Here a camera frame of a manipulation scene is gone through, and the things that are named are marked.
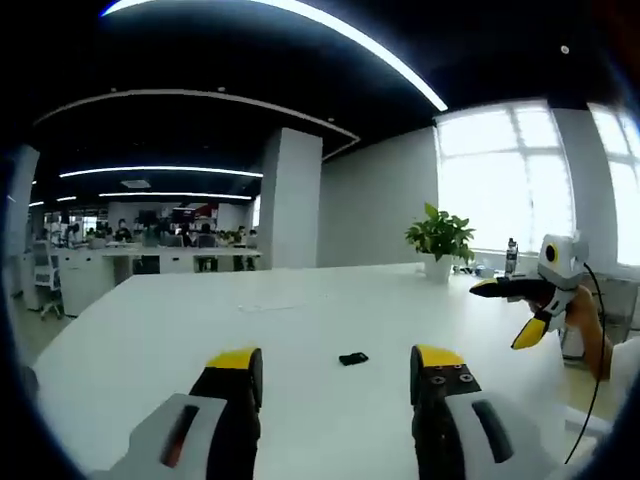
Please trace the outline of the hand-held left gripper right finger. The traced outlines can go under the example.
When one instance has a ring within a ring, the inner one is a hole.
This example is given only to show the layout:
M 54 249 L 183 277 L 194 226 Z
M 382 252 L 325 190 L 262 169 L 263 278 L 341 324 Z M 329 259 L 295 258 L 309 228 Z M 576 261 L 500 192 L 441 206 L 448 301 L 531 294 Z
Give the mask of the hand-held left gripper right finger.
M 539 427 L 509 399 L 483 390 L 450 350 L 411 348 L 410 403 L 421 479 L 546 479 L 555 470 Z

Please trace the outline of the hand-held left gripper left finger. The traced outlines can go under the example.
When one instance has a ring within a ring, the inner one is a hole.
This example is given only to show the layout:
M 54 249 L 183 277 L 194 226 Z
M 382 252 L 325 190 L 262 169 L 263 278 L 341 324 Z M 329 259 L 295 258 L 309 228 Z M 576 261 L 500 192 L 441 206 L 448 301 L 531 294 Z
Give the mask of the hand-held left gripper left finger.
M 210 359 L 131 432 L 125 455 L 92 479 L 252 479 L 261 436 L 263 358 L 257 347 Z

